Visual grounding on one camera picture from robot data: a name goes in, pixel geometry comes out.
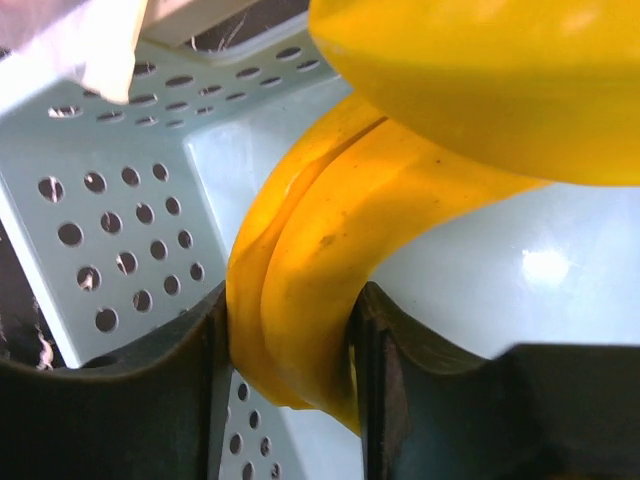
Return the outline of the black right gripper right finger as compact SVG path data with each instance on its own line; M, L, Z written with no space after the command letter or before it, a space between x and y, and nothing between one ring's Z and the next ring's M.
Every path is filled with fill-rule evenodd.
M476 356L375 283L351 315L368 479L635 479L639 350L519 344Z

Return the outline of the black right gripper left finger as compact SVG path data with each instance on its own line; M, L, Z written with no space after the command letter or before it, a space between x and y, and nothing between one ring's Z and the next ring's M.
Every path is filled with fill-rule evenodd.
M225 291L79 369L1 364L5 479L215 479L232 367Z

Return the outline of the yellow banana bunch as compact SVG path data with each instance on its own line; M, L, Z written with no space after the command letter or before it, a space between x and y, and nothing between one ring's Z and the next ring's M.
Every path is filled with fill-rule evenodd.
M347 325L377 266L540 181L469 161L351 94L279 161L226 273L231 359L267 400L360 429Z

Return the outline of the yellow starfruit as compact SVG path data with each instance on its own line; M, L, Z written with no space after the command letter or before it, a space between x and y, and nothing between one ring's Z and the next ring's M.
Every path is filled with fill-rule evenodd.
M447 149L547 180L639 182L635 1L313 1L309 30L357 93Z

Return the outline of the white dotted zip bag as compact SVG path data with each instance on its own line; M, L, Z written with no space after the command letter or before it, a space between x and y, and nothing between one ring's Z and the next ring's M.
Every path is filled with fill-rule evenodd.
M139 40L176 47L213 30L227 47L307 8L305 1L4 1L1 111L61 79L125 104Z

